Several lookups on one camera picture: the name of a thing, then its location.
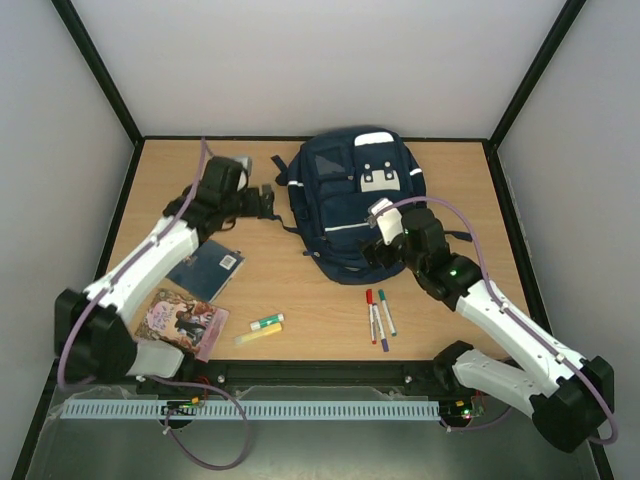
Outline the navy blue student backpack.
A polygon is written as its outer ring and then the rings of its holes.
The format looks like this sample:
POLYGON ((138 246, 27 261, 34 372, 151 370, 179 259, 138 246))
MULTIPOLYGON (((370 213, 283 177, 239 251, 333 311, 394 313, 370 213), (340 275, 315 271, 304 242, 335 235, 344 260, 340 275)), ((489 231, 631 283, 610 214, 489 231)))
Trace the navy blue student backpack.
POLYGON ((317 135, 302 144, 279 169, 276 183, 285 186, 306 256, 322 273, 342 285, 369 285, 399 274, 397 259, 367 257, 380 231, 370 226, 369 208, 386 198, 395 203, 427 193, 422 169, 394 131, 358 126, 317 135))

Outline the dark blue book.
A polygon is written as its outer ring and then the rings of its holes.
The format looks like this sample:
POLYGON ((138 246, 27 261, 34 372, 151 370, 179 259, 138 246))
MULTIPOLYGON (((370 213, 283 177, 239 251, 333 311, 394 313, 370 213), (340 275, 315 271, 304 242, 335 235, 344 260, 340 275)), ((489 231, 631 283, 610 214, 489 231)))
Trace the dark blue book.
POLYGON ((240 251, 207 240, 175 266, 166 278, 192 296, 212 303, 244 262, 240 251))

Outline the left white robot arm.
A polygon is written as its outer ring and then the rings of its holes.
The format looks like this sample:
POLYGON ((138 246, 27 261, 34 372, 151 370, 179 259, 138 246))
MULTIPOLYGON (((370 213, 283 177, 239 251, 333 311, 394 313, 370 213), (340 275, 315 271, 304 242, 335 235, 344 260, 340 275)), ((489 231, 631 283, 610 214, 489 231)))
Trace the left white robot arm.
POLYGON ((252 187, 248 156, 201 157, 192 184, 172 200, 144 240, 114 269, 84 290, 64 290, 55 300, 57 383, 72 388, 66 373, 83 381, 124 377, 169 379, 185 350, 164 340, 135 340, 129 324, 156 285, 214 233, 239 217, 266 218, 273 212, 269 185, 252 187))

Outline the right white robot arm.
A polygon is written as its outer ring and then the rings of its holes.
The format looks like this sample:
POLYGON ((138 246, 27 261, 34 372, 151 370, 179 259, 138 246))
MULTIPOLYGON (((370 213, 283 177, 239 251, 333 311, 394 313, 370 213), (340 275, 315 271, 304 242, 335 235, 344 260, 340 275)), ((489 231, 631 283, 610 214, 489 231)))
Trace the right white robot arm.
POLYGON ((451 251, 442 223, 425 206, 383 198, 369 209, 368 223, 380 235, 364 246, 373 265, 408 268, 431 298, 469 320, 514 360, 494 360, 458 341, 435 358, 445 390, 479 390, 529 417, 556 449, 571 453, 596 442, 611 422, 614 371, 602 357, 588 359, 564 345, 517 308, 490 280, 482 257, 451 251))

